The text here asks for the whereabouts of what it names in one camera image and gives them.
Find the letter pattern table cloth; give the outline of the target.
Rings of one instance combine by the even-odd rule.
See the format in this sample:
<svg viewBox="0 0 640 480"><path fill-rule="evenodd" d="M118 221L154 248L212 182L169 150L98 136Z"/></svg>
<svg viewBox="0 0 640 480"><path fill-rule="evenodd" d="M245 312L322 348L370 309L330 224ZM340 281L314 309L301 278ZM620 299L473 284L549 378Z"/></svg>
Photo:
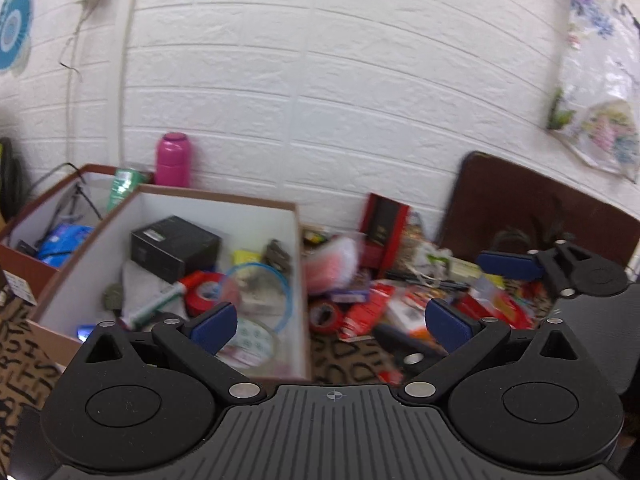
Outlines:
<svg viewBox="0 0 640 480"><path fill-rule="evenodd" d="M36 343L27 319L34 307L1 284L1 477L9 477L12 448L24 408L42 408L61 370ZM372 384L400 377L393 358L373 339L348 344L312 335L312 380L322 385Z"/></svg>

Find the open red jewelry box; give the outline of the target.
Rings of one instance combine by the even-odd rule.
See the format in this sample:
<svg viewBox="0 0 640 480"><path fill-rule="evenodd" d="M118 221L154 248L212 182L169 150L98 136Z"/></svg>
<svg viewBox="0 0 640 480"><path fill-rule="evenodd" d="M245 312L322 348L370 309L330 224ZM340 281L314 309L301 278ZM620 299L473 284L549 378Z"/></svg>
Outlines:
<svg viewBox="0 0 640 480"><path fill-rule="evenodd" d="M392 267L410 207L382 195L370 193L360 222L363 235L360 266L372 278L382 278Z"/></svg>

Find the pink plastic bag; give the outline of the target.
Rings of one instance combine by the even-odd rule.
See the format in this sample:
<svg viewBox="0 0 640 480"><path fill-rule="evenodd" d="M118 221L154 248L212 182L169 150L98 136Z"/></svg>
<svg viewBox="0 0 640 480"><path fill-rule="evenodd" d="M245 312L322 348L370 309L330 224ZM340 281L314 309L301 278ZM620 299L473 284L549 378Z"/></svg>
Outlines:
<svg viewBox="0 0 640 480"><path fill-rule="evenodd" d="M348 236L339 236L305 257L306 289L310 296L332 292L347 286L358 271L359 244Z"/></svg>

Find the red tape roll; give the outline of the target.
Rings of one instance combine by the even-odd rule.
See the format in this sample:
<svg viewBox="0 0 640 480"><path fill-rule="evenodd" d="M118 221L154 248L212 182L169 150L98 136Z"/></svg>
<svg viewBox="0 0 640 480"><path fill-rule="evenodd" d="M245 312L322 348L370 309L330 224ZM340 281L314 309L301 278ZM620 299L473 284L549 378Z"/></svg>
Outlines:
<svg viewBox="0 0 640 480"><path fill-rule="evenodd" d="M333 335L343 326L344 313L334 302L320 300L310 307L308 321L311 333Z"/></svg>

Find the black small box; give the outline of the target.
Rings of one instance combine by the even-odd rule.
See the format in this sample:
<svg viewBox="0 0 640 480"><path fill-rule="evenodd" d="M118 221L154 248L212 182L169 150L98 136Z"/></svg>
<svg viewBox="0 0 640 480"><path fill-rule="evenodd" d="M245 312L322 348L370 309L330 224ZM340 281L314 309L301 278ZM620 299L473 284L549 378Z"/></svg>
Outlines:
<svg viewBox="0 0 640 480"><path fill-rule="evenodd" d="M221 238L177 216L130 233L130 259L168 283L216 266Z"/></svg>

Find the floral plastic wall bag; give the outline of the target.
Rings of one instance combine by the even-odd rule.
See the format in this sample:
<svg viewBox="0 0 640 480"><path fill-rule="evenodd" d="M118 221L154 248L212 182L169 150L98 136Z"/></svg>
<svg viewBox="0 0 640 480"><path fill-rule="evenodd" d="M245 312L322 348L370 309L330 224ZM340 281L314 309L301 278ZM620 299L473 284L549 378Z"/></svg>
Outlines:
<svg viewBox="0 0 640 480"><path fill-rule="evenodd" d="M639 179L639 21L624 0L570 0L548 130L585 164Z"/></svg>

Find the green white marker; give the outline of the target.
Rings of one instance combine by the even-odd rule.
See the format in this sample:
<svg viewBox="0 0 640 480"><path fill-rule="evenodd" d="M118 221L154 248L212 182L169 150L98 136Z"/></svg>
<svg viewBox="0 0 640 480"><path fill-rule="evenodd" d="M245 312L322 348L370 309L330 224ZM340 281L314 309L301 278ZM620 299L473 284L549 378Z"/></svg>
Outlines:
<svg viewBox="0 0 640 480"><path fill-rule="evenodd" d="M175 301L177 298L182 298L187 290L186 284L182 281L175 282L155 297L124 313L119 318L119 321L127 330L136 330L148 322L166 304L170 304L171 301Z"/></svg>

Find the blue round wall fan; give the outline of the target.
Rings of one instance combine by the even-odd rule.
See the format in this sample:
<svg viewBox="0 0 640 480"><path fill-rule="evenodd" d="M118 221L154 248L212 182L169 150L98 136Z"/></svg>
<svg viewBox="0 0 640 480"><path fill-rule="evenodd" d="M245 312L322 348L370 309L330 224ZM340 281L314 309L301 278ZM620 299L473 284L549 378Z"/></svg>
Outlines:
<svg viewBox="0 0 640 480"><path fill-rule="evenodd" d="M34 0L4 0L1 7L1 51L2 73L14 76L24 72L32 44L30 30L34 16Z"/></svg>

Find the white drawstring pouch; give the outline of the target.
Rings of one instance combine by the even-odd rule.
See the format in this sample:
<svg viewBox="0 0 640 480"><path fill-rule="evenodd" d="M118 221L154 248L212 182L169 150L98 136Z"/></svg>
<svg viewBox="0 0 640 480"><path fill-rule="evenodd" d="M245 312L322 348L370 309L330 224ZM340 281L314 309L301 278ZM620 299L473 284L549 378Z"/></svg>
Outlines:
<svg viewBox="0 0 640 480"><path fill-rule="evenodd" d="M416 246L412 258L412 267L416 272L428 276L446 280L449 278L450 260L452 252L448 248L440 248L431 242L421 242Z"/></svg>

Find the green can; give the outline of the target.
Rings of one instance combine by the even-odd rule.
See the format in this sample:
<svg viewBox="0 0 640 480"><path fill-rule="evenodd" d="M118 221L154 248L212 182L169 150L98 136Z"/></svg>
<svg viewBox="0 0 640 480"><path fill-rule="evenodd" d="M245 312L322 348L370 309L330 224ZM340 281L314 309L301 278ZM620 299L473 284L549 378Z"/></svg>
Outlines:
<svg viewBox="0 0 640 480"><path fill-rule="evenodd" d="M107 211L115 209L121 202L146 181L145 174L134 168L118 168L115 171L108 198Z"/></svg>

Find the large red flat box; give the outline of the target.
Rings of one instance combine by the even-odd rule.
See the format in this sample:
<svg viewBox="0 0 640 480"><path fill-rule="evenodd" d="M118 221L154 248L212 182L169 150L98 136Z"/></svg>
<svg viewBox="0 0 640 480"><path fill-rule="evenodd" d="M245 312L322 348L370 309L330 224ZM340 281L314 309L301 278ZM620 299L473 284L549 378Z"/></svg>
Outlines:
<svg viewBox="0 0 640 480"><path fill-rule="evenodd" d="M474 320L498 318L517 330L530 330L534 327L534 322L525 311L502 290L489 298L469 292L457 301L456 308Z"/></svg>

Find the black marker blue band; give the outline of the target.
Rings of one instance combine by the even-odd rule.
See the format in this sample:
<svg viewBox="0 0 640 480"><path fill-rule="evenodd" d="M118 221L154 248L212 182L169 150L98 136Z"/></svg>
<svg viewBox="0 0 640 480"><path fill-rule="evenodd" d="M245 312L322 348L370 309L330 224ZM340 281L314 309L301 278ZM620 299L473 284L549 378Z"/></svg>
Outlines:
<svg viewBox="0 0 640 480"><path fill-rule="evenodd" d="M372 336L407 376L416 376L447 356L438 344L413 338L388 324L375 325Z"/></svg>

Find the red snack packet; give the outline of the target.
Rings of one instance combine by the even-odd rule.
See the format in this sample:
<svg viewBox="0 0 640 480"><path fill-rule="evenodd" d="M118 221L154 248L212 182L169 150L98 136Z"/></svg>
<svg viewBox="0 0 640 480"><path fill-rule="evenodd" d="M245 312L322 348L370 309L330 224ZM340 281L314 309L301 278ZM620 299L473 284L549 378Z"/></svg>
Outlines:
<svg viewBox="0 0 640 480"><path fill-rule="evenodd" d="M350 308L338 331L338 338L352 342L369 336L373 327L382 320L395 290L391 284L375 283L370 288L369 300Z"/></svg>

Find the clear tape roll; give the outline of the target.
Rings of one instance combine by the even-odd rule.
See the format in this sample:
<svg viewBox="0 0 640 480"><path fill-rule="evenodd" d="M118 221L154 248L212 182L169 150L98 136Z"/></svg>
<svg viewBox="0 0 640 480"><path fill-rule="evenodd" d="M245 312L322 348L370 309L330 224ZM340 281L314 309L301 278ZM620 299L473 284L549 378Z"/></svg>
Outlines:
<svg viewBox="0 0 640 480"><path fill-rule="evenodd" d="M233 338L217 358L237 370L268 365L277 354L278 338L269 327L249 318L239 318Z"/></svg>

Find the pink thermos bottle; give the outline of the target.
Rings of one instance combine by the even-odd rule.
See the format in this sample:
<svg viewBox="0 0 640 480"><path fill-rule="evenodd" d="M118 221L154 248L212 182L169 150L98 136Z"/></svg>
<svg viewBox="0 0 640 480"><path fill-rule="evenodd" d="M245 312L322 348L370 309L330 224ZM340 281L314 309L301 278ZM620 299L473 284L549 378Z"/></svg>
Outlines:
<svg viewBox="0 0 640 480"><path fill-rule="evenodd" d="M156 185L188 188L191 184L192 145L182 132L164 134L156 146Z"/></svg>

